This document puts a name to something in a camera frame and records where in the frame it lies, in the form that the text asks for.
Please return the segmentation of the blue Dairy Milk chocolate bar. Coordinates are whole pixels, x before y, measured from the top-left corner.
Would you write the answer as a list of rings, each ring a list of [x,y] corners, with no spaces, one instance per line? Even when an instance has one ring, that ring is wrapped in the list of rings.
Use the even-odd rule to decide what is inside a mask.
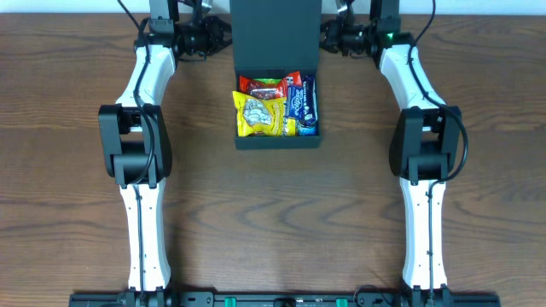
[[[317,121],[316,78],[307,75],[303,78],[304,106],[300,123],[305,127],[313,126]]]

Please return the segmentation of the red Hacks candy bag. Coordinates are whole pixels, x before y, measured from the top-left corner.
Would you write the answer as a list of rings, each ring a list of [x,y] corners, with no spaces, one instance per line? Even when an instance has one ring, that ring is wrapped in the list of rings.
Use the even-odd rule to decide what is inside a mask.
[[[302,86],[300,72],[291,72],[277,86],[267,86],[254,81],[254,78],[239,77],[240,92],[263,100],[271,100],[288,96],[288,86]]]

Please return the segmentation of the black box with lid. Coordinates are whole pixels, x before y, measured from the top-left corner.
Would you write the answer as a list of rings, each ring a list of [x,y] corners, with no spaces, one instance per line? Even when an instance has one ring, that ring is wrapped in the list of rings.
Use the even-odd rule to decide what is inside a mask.
[[[284,78],[300,72],[316,77],[322,3],[320,0],[235,0],[230,4],[235,75]],[[238,149],[317,148],[320,145],[316,79],[315,136],[236,135]]]

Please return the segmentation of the Haribo worms candy bag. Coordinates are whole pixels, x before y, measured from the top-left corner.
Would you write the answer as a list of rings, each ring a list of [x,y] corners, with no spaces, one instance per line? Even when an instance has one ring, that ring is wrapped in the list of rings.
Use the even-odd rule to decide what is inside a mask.
[[[281,80],[278,78],[255,78],[254,81],[260,82],[267,86],[277,86]]]

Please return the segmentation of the blue Eclipse mints box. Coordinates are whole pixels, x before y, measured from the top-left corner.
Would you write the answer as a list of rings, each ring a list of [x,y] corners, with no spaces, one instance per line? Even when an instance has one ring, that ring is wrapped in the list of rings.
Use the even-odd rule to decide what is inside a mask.
[[[288,86],[286,105],[286,117],[291,119],[302,119],[302,108],[304,106],[304,88],[296,85]]]

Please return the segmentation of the yellow Hacks candy bag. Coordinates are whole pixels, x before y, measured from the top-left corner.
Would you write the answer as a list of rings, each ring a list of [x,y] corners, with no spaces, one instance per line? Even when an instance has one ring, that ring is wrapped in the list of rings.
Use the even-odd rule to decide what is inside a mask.
[[[233,91],[232,95],[239,137],[297,136],[296,120],[286,116],[286,97],[261,100],[238,91]]]

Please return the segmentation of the blue Oreo cookie pack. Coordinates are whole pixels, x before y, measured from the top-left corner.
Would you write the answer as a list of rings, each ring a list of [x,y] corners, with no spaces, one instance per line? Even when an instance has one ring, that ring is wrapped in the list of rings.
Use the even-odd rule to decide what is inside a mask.
[[[317,134],[317,128],[315,124],[308,125],[307,123],[299,121],[297,123],[297,132],[299,136],[315,136]]]

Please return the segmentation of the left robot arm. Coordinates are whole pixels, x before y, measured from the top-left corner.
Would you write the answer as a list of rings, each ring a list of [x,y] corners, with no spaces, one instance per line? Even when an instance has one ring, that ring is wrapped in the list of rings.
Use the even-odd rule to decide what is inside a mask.
[[[171,279],[166,255],[163,199],[172,152],[161,103],[181,61],[205,61],[230,46],[230,24],[208,13],[209,1],[188,0],[189,21],[180,22],[177,1],[150,2],[136,21],[136,63],[123,94],[99,109],[107,173],[125,204],[130,242],[128,287],[142,298],[163,291]]]

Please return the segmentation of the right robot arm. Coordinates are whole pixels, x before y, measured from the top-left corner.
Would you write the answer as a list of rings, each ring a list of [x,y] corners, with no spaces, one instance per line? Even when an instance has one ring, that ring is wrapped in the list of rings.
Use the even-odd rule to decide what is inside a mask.
[[[397,1],[373,1],[368,25],[357,25],[351,0],[337,0],[325,22],[322,49],[367,55],[386,78],[400,109],[389,147],[391,172],[404,198],[404,284],[430,299],[447,284],[442,255],[442,203],[446,183],[462,170],[468,134],[458,107],[436,93],[422,67],[419,36],[401,30]]]

